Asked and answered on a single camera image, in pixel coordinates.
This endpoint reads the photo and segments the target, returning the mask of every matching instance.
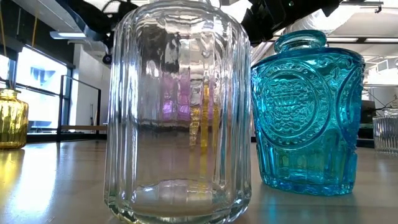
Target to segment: yellow glass vase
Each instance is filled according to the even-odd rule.
[[[18,100],[17,90],[0,89],[0,150],[26,145],[28,104]]]

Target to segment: turquoise embossed jar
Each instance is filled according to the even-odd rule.
[[[352,192],[364,60],[327,48],[324,33],[293,32],[252,67],[257,153],[263,181],[312,195]]]

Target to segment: table surface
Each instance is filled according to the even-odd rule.
[[[105,141],[0,151],[0,223],[119,223],[103,203]],[[262,184],[252,145],[252,199],[237,224],[398,223],[398,157],[360,148],[354,192],[299,195]]]

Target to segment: ceiling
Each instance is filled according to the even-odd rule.
[[[80,32],[72,17],[55,0],[13,0],[31,14],[48,24],[50,27],[61,32]],[[98,8],[102,8],[108,0],[86,0]],[[149,0],[133,0],[137,5],[142,5]],[[385,7],[378,14],[374,13],[377,7],[362,7],[345,24],[331,33],[331,36],[350,37],[398,37],[398,0],[384,0]],[[108,6],[106,12],[117,11],[118,3]],[[244,12],[242,7],[228,9],[230,14]],[[89,42],[89,51],[95,51],[97,58],[102,60],[104,45],[96,42]],[[330,47],[342,47],[359,52],[366,60],[374,60],[376,57],[398,57],[398,45],[391,44],[330,44]]]

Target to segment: ribbed glass jar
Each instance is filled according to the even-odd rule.
[[[0,89],[0,150],[26,145],[28,104],[18,100],[17,90]]]
[[[312,195],[353,190],[364,60],[324,47],[322,32],[282,36],[277,55],[252,68],[257,152],[263,181]]]
[[[373,118],[374,148],[377,152],[398,154],[398,109],[384,109],[384,116]]]
[[[250,44],[207,2],[159,1],[118,25],[104,201],[142,223],[225,223],[250,201]]]

